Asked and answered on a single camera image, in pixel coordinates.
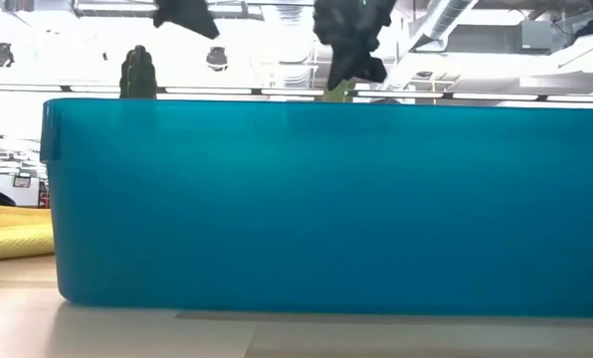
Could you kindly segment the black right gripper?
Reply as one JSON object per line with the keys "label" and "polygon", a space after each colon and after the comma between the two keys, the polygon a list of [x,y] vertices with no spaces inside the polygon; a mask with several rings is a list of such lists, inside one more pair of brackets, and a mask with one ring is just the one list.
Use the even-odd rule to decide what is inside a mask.
{"label": "black right gripper", "polygon": [[[342,81],[358,77],[383,83],[387,70],[379,58],[378,35],[392,23],[396,0],[315,0],[313,31],[322,45],[329,46],[332,59],[327,88],[334,90]],[[368,58],[361,65],[361,56]]]}

